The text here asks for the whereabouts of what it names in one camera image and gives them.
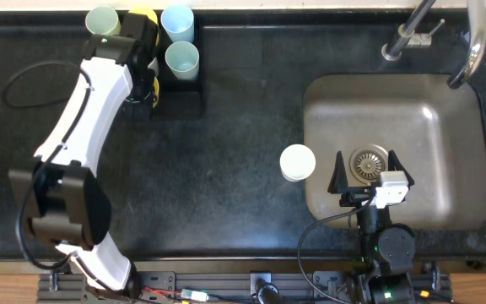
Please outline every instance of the sink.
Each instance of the sink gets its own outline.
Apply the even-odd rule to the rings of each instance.
[[[349,211],[327,192],[335,154],[350,186],[387,168],[393,149],[415,180],[393,222],[415,229],[476,229],[486,221],[486,147],[479,101],[468,84],[451,90],[446,75],[328,75],[305,92],[305,145],[316,168],[305,181],[311,213]],[[348,227],[349,220],[330,222]]]

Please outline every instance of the wall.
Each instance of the wall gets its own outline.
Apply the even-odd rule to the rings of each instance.
[[[146,6],[162,9],[186,3],[195,9],[309,9],[309,8],[415,8],[420,0],[0,0],[0,10],[90,10],[109,5],[118,9]],[[434,8],[465,8],[466,0],[437,0]]]

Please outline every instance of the faucet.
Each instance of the faucet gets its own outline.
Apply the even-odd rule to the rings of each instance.
[[[413,11],[406,24],[398,27],[390,43],[382,47],[381,53],[386,60],[395,61],[402,55],[402,49],[413,39],[415,29],[421,19],[429,12],[436,0],[423,0]],[[483,59],[486,47],[486,11],[484,0],[467,0],[468,18],[470,19],[470,46],[465,63],[448,79],[447,85],[458,89],[476,72]]]

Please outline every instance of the black countertop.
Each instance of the black countertop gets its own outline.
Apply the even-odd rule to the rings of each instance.
[[[466,13],[433,12],[422,30],[444,15],[431,48],[406,50],[399,62],[385,62],[381,46],[407,12],[198,14],[204,117],[144,122],[118,115],[102,150],[98,176],[112,203],[117,246],[137,260],[293,257],[301,232],[315,219],[304,183],[286,182],[278,158],[288,145],[303,143],[305,88],[328,73],[456,70],[467,53],[458,39]],[[82,13],[1,14],[0,89],[30,63],[79,62],[89,36],[83,20]],[[75,81],[74,74],[55,68],[31,77],[29,87],[15,94],[62,98]],[[471,84],[481,98],[486,131],[486,55]],[[63,107],[12,110],[0,102],[0,260],[21,258],[8,168],[34,153]],[[31,247],[38,257],[59,256],[41,244]],[[357,258],[357,234],[320,227],[305,248],[305,255]],[[417,250],[421,258],[486,258],[486,226],[417,231]]]

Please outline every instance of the wooden floor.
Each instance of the wooden floor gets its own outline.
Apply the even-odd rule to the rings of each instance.
[[[35,303],[38,276],[33,274],[0,275],[0,303]],[[455,302],[486,303],[486,274],[452,274]]]

